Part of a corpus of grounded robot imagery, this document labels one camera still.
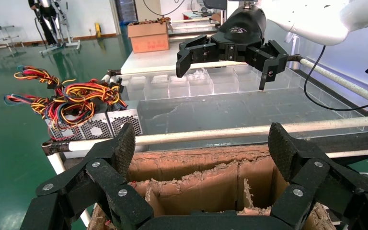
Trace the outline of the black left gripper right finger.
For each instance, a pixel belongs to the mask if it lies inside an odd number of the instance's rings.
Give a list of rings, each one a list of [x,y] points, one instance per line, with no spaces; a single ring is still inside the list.
[[[344,217],[350,230],[368,230],[368,177],[334,162],[314,143],[293,138],[280,123],[271,124],[268,147],[288,182],[272,216],[300,230],[320,203]]]

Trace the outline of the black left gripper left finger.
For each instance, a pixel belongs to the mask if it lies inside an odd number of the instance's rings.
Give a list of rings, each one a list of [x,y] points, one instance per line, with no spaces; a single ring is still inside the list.
[[[134,151],[134,127],[126,123],[115,138],[94,144],[80,163],[36,188],[21,229],[69,230],[93,204],[117,228],[139,229],[154,213],[126,180]]]

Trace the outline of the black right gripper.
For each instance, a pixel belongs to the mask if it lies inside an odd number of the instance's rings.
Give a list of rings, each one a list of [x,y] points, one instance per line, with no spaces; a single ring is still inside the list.
[[[264,43],[266,29],[264,11],[250,5],[241,6],[222,24],[218,32],[208,38],[205,34],[179,45],[176,76],[182,78],[191,64],[228,60],[247,62],[261,73],[259,90],[285,70],[288,53],[274,40]]]

